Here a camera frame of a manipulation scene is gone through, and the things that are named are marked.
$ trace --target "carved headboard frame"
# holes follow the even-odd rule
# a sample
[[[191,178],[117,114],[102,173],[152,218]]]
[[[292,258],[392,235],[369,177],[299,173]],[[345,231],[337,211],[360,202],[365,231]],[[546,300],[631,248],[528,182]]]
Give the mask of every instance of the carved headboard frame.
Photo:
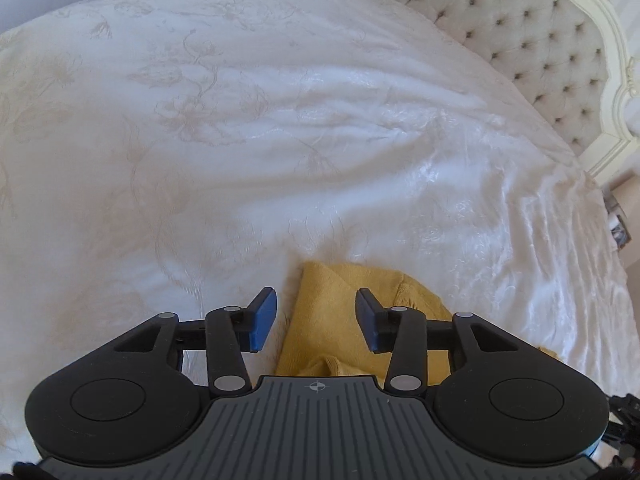
[[[603,39],[608,77],[600,99],[601,133],[578,157],[584,169],[603,185],[640,146],[624,119],[627,102],[639,92],[633,80],[634,59],[629,57],[624,31],[609,0],[569,1],[593,20]]]

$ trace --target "tufted headboard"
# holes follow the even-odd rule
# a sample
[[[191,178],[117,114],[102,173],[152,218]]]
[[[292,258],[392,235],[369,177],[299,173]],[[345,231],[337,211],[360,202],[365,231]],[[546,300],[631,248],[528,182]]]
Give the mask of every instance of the tufted headboard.
[[[633,60],[609,0],[397,0],[513,81],[603,184],[635,151]]]

